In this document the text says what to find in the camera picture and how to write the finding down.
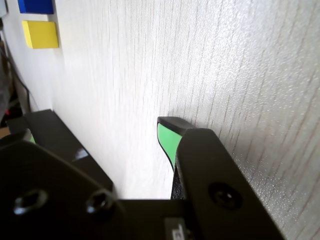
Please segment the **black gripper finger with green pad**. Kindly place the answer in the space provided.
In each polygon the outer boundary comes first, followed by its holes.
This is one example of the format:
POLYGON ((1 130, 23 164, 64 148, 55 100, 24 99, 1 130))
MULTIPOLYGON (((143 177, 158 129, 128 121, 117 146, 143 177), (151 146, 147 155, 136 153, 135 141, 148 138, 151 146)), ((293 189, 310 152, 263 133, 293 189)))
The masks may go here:
POLYGON ((208 128, 160 116, 157 138, 190 205, 198 240, 281 240, 283 235, 219 140, 208 128))
POLYGON ((111 192, 44 148, 11 134, 0 141, 3 240, 128 240, 111 192))

